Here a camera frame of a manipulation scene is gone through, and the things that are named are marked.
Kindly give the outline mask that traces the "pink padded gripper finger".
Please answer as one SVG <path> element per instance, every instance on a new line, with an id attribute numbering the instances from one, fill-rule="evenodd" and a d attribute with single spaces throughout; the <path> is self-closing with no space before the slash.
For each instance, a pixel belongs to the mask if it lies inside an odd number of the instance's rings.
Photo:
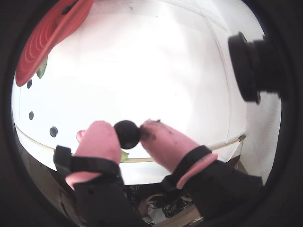
<path id="1" fill-rule="evenodd" d="M 144 149 L 170 173 L 163 186 L 188 194 L 206 220 L 254 199 L 263 187 L 261 177 L 219 161 L 208 147 L 162 122 L 147 120 L 140 131 Z"/>
<path id="2" fill-rule="evenodd" d="M 75 155 L 57 146 L 57 172 L 73 189 L 79 214 L 89 227 L 145 227 L 127 199 L 119 163 L 121 147 L 114 127 L 93 122 L 79 137 Z"/>

